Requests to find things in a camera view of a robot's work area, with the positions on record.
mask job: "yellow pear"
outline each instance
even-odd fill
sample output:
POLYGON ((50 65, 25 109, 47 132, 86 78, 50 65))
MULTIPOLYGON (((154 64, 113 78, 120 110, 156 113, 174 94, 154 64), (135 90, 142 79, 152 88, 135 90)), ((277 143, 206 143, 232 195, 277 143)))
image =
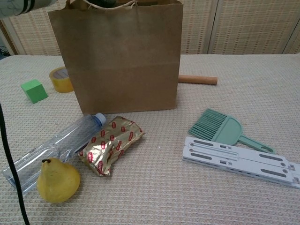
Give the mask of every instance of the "yellow pear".
POLYGON ((42 172, 37 179, 37 190, 41 197, 50 203, 61 203, 77 191, 80 175, 70 164, 58 158, 42 160, 42 172))

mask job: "brush bristles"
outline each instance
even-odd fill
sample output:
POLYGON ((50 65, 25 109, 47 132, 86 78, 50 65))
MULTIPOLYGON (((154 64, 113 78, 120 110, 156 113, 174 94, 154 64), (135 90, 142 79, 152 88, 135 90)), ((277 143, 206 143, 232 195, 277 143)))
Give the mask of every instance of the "brush bristles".
POLYGON ((211 141, 226 117, 224 114, 207 109, 189 130, 189 133, 195 137, 211 141))

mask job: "gold foil wrapper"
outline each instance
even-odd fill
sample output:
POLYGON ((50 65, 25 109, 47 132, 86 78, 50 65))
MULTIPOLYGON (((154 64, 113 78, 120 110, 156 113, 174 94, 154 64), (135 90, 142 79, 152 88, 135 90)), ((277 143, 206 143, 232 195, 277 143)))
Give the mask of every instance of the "gold foil wrapper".
POLYGON ((109 176, 111 165, 144 134, 135 122, 117 116, 78 154, 97 175, 109 176))

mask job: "pear stem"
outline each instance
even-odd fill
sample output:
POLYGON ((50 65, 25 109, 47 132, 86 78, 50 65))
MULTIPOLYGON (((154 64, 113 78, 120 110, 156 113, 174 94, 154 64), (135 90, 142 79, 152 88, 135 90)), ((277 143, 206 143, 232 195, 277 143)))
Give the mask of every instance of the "pear stem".
POLYGON ((42 160, 42 163, 44 163, 44 162, 50 163, 51 160, 49 160, 49 159, 43 159, 43 160, 42 160))

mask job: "tape roll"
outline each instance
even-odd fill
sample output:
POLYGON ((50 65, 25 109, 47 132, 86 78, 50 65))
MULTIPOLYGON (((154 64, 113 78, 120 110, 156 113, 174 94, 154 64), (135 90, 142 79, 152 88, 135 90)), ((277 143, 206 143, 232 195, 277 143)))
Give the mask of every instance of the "tape roll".
POLYGON ((52 84, 57 92, 66 93, 74 91, 67 69, 57 68, 49 74, 52 84))

